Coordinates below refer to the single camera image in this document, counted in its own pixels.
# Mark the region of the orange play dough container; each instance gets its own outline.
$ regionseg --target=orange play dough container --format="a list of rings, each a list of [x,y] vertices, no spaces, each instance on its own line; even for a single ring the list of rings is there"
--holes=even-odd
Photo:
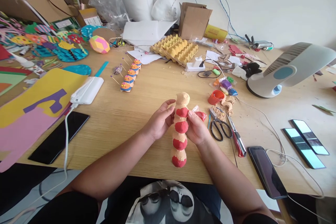
[[[225,94],[220,90],[214,90],[210,95],[208,102],[211,105],[216,105],[218,102],[225,98]]]

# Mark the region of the black-handled scissors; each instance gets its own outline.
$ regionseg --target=black-handled scissors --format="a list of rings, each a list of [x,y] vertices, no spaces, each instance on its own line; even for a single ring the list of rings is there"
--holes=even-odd
[[[217,114],[215,113],[215,111],[212,109],[212,108],[209,108],[209,111],[210,111],[210,114],[211,116],[213,117],[213,121],[211,122],[211,127],[210,127],[210,131],[211,131],[211,134],[212,136],[217,140],[217,141],[220,141],[222,142],[224,140],[224,136],[223,136],[223,133],[224,135],[227,137],[227,138],[232,138],[233,134],[232,134],[232,129],[231,127],[226,123],[226,122],[223,122],[221,120],[219,120],[217,118]],[[229,132],[229,135],[226,133],[224,127],[223,127],[223,124],[227,127],[227,131]],[[220,134],[220,139],[217,138],[214,134],[214,130],[213,130],[213,126],[216,127],[217,131],[219,132]]]

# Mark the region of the glue bottle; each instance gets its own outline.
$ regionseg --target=glue bottle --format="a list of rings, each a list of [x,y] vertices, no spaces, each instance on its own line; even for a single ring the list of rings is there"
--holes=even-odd
[[[14,53],[10,53],[14,59],[19,62],[21,64],[21,66],[23,66],[25,69],[30,70],[34,73],[36,73],[38,76],[40,76],[41,74],[45,73],[45,71],[39,67],[38,65],[36,65],[34,62],[29,61],[23,57],[17,56]]]

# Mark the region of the yellow container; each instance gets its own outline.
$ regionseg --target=yellow container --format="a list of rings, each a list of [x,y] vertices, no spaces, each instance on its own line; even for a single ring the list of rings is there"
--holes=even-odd
[[[208,37],[210,39],[218,39],[223,42],[228,35],[228,32],[220,29],[216,26],[209,25],[205,29],[204,37]]]

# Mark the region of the hand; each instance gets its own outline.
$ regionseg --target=hand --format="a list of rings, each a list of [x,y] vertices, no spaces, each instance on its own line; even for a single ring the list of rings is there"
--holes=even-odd
[[[189,128],[186,135],[194,144],[199,145],[211,138],[210,132],[202,119],[191,110],[188,111],[187,122]]]
[[[176,102],[174,99],[165,101],[142,128],[145,134],[153,138],[153,141],[160,139],[174,123],[175,107],[168,108],[174,102]]]

